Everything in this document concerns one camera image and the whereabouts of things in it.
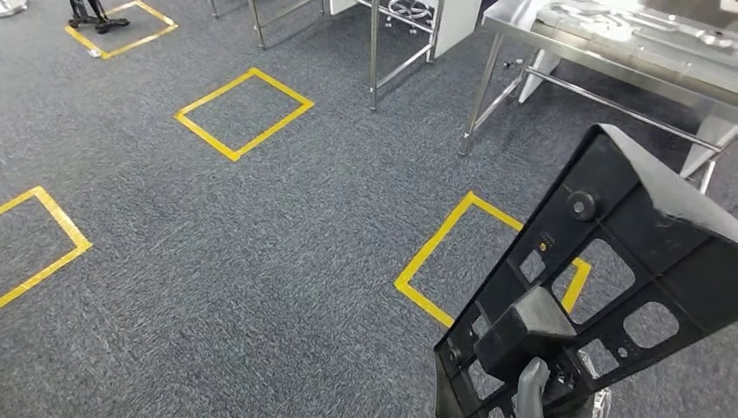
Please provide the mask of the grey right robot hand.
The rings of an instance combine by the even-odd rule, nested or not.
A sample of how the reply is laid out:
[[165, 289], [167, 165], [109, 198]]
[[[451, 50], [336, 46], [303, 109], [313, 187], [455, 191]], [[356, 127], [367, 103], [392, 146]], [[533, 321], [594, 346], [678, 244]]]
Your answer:
[[558, 408], [551, 413], [544, 411], [544, 402], [561, 397], [574, 388], [574, 378], [560, 370], [552, 371], [540, 357], [534, 357], [521, 372], [513, 402], [514, 416], [521, 417], [609, 417], [612, 391], [603, 388], [590, 394], [585, 400]]

